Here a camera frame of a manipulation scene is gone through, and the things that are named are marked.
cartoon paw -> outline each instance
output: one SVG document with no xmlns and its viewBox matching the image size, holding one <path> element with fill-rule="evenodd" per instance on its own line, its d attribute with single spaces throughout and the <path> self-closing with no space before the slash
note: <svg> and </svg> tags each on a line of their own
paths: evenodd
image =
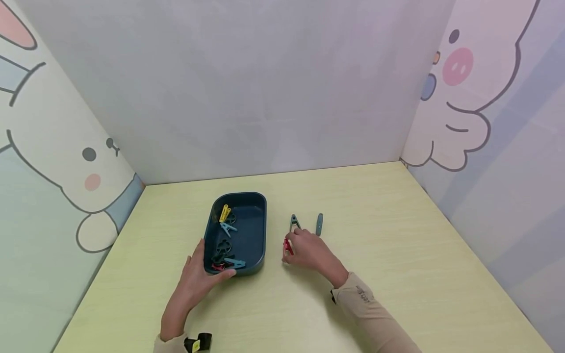
<svg viewBox="0 0 565 353">
<path fill-rule="evenodd" d="M 452 111 L 450 118 L 433 141 L 431 158 L 445 169 L 459 171 L 467 165 L 467 153 L 487 142 L 490 124 L 479 113 Z"/>
<path fill-rule="evenodd" d="M 444 104 L 421 104 L 402 151 L 402 160 L 420 166 L 432 160 L 449 171 L 467 164 L 467 153 L 482 148 L 490 124 L 480 113 L 459 112 Z"/>
<path fill-rule="evenodd" d="M 108 249 L 118 237 L 118 230 L 106 212 L 88 215 L 79 225 L 76 241 L 86 252 L 100 252 Z"/>
</svg>

table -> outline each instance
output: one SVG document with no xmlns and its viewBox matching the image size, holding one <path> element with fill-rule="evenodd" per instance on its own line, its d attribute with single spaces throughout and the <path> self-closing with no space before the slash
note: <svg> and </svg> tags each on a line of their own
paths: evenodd
<svg viewBox="0 0 565 353">
<path fill-rule="evenodd" d="M 214 200 L 267 198 L 267 252 L 256 275 L 214 290 L 187 332 L 213 352 L 357 352 L 367 341 L 330 284 L 280 261 L 295 213 L 373 289 L 424 352 L 550 352 L 400 162 L 148 186 L 55 353 L 151 352 L 160 316 Z"/>
</svg>

dark blue tray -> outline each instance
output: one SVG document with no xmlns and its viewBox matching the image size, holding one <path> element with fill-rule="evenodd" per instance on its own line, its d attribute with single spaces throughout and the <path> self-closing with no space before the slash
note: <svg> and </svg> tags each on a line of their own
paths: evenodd
<svg viewBox="0 0 565 353">
<path fill-rule="evenodd" d="M 233 224 L 237 232 L 230 232 L 229 238 L 219 223 L 224 205 L 232 209 L 237 217 Z M 226 194 L 212 205 L 208 226 L 204 233 L 204 269 L 208 273 L 218 273 L 212 268 L 212 256 L 216 246 L 226 239 L 232 243 L 233 258 L 246 262 L 244 268 L 237 269 L 236 276 L 249 276 L 257 273 L 263 266 L 265 242 L 267 238 L 267 200 L 255 192 Z"/>
</svg>

pig nose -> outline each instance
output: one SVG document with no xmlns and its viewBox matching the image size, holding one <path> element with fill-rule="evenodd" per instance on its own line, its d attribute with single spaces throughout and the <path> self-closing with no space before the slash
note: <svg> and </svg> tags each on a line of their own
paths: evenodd
<svg viewBox="0 0 565 353">
<path fill-rule="evenodd" d="M 444 82 L 448 86 L 457 86 L 469 77 L 472 69 L 473 52 L 468 48 L 459 48 L 445 60 L 442 70 Z"/>
</svg>

red clothespin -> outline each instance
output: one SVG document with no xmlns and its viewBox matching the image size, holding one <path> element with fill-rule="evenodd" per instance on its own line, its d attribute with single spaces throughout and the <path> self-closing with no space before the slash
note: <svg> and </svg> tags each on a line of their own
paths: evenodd
<svg viewBox="0 0 565 353">
<path fill-rule="evenodd" d="M 212 268 L 216 271 L 223 271 L 225 269 L 225 264 L 216 265 L 212 263 Z"/>
<path fill-rule="evenodd" d="M 286 252 L 288 251 L 291 255 L 294 255 L 294 251 L 292 251 L 292 247 L 290 246 L 290 242 L 288 241 L 288 239 L 284 239 L 284 243 L 282 243 L 282 255 L 286 255 Z"/>
</svg>

